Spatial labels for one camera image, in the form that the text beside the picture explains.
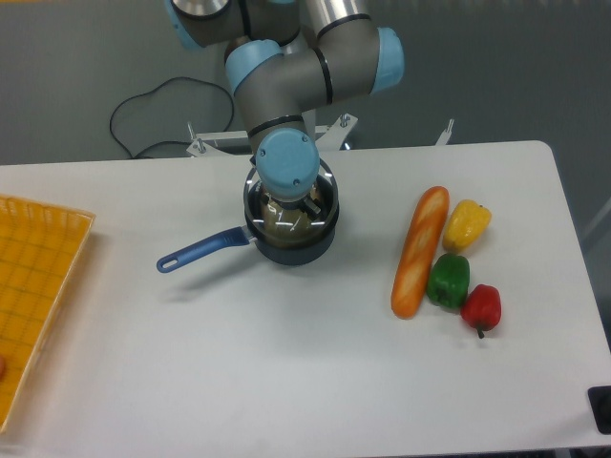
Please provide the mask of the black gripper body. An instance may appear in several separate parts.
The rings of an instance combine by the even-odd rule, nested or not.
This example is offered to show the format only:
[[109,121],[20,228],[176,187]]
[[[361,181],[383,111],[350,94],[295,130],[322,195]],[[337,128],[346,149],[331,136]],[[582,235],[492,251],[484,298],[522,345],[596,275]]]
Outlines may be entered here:
[[310,194],[306,194],[297,200],[281,200],[278,198],[274,198],[268,192],[263,191],[261,196],[261,201],[265,205],[267,204],[276,204],[285,210],[301,210],[301,201],[304,198],[310,198]]

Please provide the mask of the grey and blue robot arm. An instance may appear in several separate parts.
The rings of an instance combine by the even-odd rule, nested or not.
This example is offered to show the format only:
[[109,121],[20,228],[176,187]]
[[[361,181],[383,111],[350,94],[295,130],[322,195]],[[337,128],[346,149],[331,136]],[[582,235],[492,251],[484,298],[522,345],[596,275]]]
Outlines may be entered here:
[[180,40],[226,43],[224,66],[269,197],[318,216],[310,192],[320,160],[304,113],[397,85],[398,35],[363,1],[169,1]]

